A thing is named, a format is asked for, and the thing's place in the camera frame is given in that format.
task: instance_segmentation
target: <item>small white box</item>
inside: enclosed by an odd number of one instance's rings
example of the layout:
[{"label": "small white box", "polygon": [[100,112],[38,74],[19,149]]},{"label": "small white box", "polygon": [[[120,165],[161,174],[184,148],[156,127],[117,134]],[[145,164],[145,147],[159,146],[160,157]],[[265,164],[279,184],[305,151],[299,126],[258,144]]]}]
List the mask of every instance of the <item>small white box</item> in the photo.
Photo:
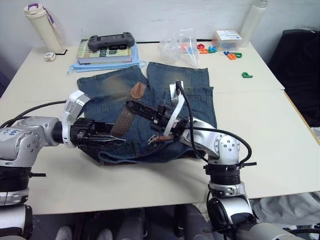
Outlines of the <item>small white box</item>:
[{"label": "small white box", "polygon": [[218,51],[235,51],[240,47],[242,38],[235,30],[216,30],[212,42]]}]

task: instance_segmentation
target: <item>white water bottle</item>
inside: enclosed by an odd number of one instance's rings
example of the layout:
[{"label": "white water bottle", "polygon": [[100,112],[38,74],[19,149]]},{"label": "white water bottle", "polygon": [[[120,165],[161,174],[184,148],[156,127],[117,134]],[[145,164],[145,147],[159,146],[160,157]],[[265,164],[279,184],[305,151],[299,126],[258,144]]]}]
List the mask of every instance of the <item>white water bottle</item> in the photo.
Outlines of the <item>white water bottle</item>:
[{"label": "white water bottle", "polygon": [[242,38],[242,48],[248,46],[249,42],[254,36],[261,18],[263,17],[267,9],[268,1],[269,0],[255,0],[254,4],[252,5],[240,31],[240,37]]},{"label": "white water bottle", "polygon": [[24,16],[30,21],[35,31],[43,40],[49,52],[60,54],[64,51],[59,37],[60,31],[55,29],[54,20],[42,4],[34,3],[26,6]]}]

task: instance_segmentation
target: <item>plastic bag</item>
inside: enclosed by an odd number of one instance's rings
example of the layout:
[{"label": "plastic bag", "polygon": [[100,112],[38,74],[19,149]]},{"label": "plastic bag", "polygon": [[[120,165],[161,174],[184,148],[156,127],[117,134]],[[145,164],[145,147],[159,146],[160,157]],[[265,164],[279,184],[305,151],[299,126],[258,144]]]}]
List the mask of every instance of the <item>plastic bag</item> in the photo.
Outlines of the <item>plastic bag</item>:
[{"label": "plastic bag", "polygon": [[180,29],[164,36],[158,45],[158,52],[167,64],[182,59],[193,68],[199,67],[197,39],[193,28]]}]

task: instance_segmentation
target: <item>denim jeans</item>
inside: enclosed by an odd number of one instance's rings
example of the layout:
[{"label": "denim jeans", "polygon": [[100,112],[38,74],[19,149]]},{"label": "denim jeans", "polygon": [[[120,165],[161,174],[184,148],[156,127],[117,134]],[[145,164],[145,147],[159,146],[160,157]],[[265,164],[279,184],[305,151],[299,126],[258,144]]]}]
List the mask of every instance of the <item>denim jeans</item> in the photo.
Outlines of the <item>denim jeans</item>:
[{"label": "denim jeans", "polygon": [[[113,124],[126,104],[131,89],[137,82],[146,85],[141,102],[156,108],[160,99],[171,104],[169,84],[183,81],[193,115],[217,127],[213,87],[209,86],[207,69],[193,69],[150,62],[147,78],[137,66],[105,74],[78,79],[78,88],[91,100],[84,106],[84,116],[96,122]],[[183,106],[181,116],[189,116]],[[135,116],[128,132],[106,145],[81,148],[97,162],[104,163],[164,163],[182,155],[194,156],[189,146],[179,141],[168,141],[148,145],[148,139],[156,134],[150,128],[150,121]]]}]

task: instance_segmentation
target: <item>game controller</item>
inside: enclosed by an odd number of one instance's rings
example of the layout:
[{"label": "game controller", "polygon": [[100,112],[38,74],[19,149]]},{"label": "game controller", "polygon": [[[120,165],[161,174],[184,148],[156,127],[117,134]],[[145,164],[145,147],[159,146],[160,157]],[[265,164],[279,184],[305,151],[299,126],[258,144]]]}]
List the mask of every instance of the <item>game controller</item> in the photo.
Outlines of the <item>game controller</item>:
[{"label": "game controller", "polygon": [[91,36],[88,41],[88,47],[93,52],[100,48],[118,45],[127,45],[128,47],[132,47],[135,45],[135,39],[130,32],[124,32],[123,34],[108,36],[94,35]]}]

